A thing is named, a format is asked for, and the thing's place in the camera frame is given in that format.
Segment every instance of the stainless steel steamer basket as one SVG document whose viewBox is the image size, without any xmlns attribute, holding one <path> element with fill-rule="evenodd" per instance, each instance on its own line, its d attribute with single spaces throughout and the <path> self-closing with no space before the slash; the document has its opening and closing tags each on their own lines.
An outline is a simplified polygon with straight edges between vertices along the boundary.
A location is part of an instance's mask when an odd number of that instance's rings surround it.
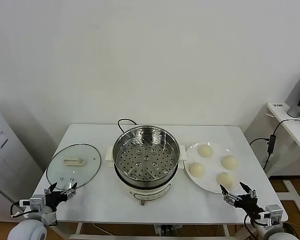
<svg viewBox="0 0 300 240">
<path fill-rule="evenodd" d="M 112 150 L 114 168 L 127 185 L 156 189 L 171 180 L 178 169 L 180 149 L 166 130 L 142 125 L 124 132 Z"/>
</svg>

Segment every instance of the glass lid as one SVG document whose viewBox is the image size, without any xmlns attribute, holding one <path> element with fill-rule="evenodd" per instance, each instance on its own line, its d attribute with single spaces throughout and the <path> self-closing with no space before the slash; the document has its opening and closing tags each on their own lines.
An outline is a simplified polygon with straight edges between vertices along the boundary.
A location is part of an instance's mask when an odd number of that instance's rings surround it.
<svg viewBox="0 0 300 240">
<path fill-rule="evenodd" d="M 46 178 L 56 188 L 67 190 L 77 183 L 77 188 L 87 184 L 101 166 L 98 150 L 88 144 L 74 144 L 59 151 L 49 163 Z"/>
</svg>

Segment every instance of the white plate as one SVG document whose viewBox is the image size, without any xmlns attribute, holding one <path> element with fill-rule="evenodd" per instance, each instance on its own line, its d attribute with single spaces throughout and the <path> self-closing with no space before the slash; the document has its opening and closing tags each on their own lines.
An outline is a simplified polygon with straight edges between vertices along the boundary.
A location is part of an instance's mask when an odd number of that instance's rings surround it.
<svg viewBox="0 0 300 240">
<path fill-rule="evenodd" d="M 212 157 L 202 157 L 198 153 L 198 147 L 200 145 L 209 145 L 213 150 Z M 221 159 L 226 155 L 232 155 L 239 161 L 239 167 L 236 170 L 228 170 L 224 168 L 221 164 Z M 233 189 L 228 189 L 228 191 L 234 191 L 239 187 L 239 182 L 242 182 L 244 178 L 244 173 L 241 168 L 240 161 L 235 152 L 231 151 L 229 148 L 222 146 L 218 143 L 206 141 L 193 144 L 186 150 L 187 161 L 184 161 L 184 169 L 189 177 L 202 189 L 209 192 L 221 194 L 221 188 L 217 182 L 217 175 L 226 172 L 230 173 L 235 179 L 235 187 Z M 205 168 L 205 174 L 203 177 L 192 176 L 189 171 L 189 165 L 192 163 L 201 163 Z"/>
</svg>

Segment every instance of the black cable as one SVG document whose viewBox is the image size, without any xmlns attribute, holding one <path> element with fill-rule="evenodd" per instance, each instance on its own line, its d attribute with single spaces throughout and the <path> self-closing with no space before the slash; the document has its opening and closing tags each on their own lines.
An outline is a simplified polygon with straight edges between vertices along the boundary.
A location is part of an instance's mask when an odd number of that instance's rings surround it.
<svg viewBox="0 0 300 240">
<path fill-rule="evenodd" d="M 20 214 L 18 214 L 18 215 L 14 215 L 13 214 L 13 207 L 14 206 L 18 206 L 19 205 L 19 202 L 18 201 L 15 201 L 14 203 L 12 203 L 12 205 L 11 205 L 11 207 L 10 207 L 10 215 L 11 215 L 11 217 L 12 218 L 18 218 L 18 217 L 20 217 L 20 216 L 23 216 L 23 215 L 25 215 L 25 214 L 30 214 L 30 213 L 37 213 L 38 211 L 37 210 L 31 210 L 31 211 L 26 211 L 26 212 L 22 212 L 22 213 L 20 213 Z"/>
<path fill-rule="evenodd" d="M 288 233 L 294 235 L 297 239 L 299 239 L 299 236 L 298 236 L 297 232 L 295 231 L 295 229 L 289 223 L 283 222 L 282 225 L 283 225 L 283 228 L 290 229 L 291 232 L 288 232 Z"/>
<path fill-rule="evenodd" d="M 49 227 L 55 227 L 58 226 L 58 220 L 56 219 L 53 224 L 50 224 Z"/>
<path fill-rule="evenodd" d="M 18 201 L 15 201 L 14 203 L 12 203 L 11 207 L 10 207 L 10 215 L 12 216 L 13 215 L 13 208 L 14 206 L 17 206 L 19 205 L 19 202 Z"/>
<path fill-rule="evenodd" d="M 20 213 L 20 214 L 18 214 L 18 215 L 16 215 L 16 216 L 11 215 L 11 217 L 13 217 L 13 218 L 15 219 L 15 218 L 18 218 L 18 217 L 23 216 L 23 215 L 25 215 L 25 214 L 37 213 L 37 212 L 38 212 L 37 210 L 25 211 L 25 212 Z"/>
<path fill-rule="evenodd" d="M 279 124 L 278 124 L 278 125 L 276 126 L 276 128 L 274 129 L 272 135 L 275 135 L 275 133 L 276 133 L 278 127 L 280 126 L 280 124 L 282 124 L 282 123 L 285 122 L 285 121 L 299 121 L 299 122 L 300 122 L 300 119 L 285 119 L 285 120 L 282 120 L 281 122 L 279 122 Z"/>
<path fill-rule="evenodd" d="M 169 231 L 170 231 L 170 236 L 172 237 L 172 225 L 171 225 L 171 224 L 168 224 L 168 225 L 167 225 L 167 228 L 169 229 Z"/>
<path fill-rule="evenodd" d="M 133 121 L 133 120 L 131 120 L 131 119 L 129 119 L 129 118 L 121 118 L 121 119 L 119 119 L 119 120 L 118 120 L 118 127 L 120 128 L 120 130 L 121 130 L 123 133 L 124 133 L 125 131 L 124 131 L 124 130 L 121 128 L 121 126 L 120 126 L 120 122 L 123 121 L 123 120 L 125 120 L 125 121 L 130 121 L 130 122 L 134 123 L 134 125 L 137 125 L 135 121 Z"/>
<path fill-rule="evenodd" d="M 268 224 L 266 223 L 260 223 L 260 222 L 257 222 L 256 220 L 253 220 L 253 223 L 259 225 L 259 226 L 263 226 L 263 227 L 268 227 Z"/>
<path fill-rule="evenodd" d="M 163 230 L 163 233 L 164 233 L 163 236 L 165 237 L 167 234 L 167 225 L 162 225 L 161 229 Z"/>
<path fill-rule="evenodd" d="M 258 240 L 258 238 L 257 238 L 257 237 L 250 231 L 250 229 L 247 227 L 247 224 L 246 224 L 247 217 L 248 217 L 248 214 L 245 215 L 244 220 L 243 220 L 244 227 L 246 228 L 246 230 L 249 232 L 249 234 L 251 235 L 251 237 L 252 237 L 254 240 Z"/>
<path fill-rule="evenodd" d="M 257 140 L 266 140 L 266 141 L 269 141 L 269 138 L 265 138 L 265 137 L 259 137 L 259 138 L 256 138 L 256 139 L 254 139 L 252 142 L 250 142 L 250 146 L 251 146 L 251 144 L 253 144 L 255 141 L 257 141 Z"/>
<path fill-rule="evenodd" d="M 268 153 L 268 157 L 266 158 L 266 161 L 265 161 L 265 165 L 263 166 L 263 170 L 265 170 L 266 169 L 266 166 L 267 166 L 267 164 L 268 164 L 268 162 L 269 162 L 269 158 L 270 158 L 270 153 Z"/>
</svg>

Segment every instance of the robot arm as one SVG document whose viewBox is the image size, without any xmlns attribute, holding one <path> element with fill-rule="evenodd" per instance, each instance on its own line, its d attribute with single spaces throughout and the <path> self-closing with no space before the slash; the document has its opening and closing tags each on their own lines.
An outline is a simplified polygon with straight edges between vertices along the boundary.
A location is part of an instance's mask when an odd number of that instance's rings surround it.
<svg viewBox="0 0 300 240">
<path fill-rule="evenodd" d="M 220 185 L 223 200 L 235 208 L 243 209 L 250 217 L 250 223 L 256 228 L 260 240 L 298 240 L 295 236 L 284 232 L 280 224 L 283 210 L 278 205 L 268 205 L 263 209 L 257 205 L 258 198 L 256 190 L 240 182 L 241 187 L 247 194 L 234 195 Z"/>
<path fill-rule="evenodd" d="M 35 194 L 30 199 L 20 200 L 12 204 L 10 212 L 12 218 L 28 214 L 27 219 L 15 226 L 8 235 L 8 240 L 46 240 L 47 227 L 57 226 L 57 206 L 66 202 L 77 193 L 77 183 L 65 191 L 53 191 L 57 183 L 52 184 L 43 194 Z M 13 206 L 30 207 L 30 211 L 12 213 Z"/>
</svg>

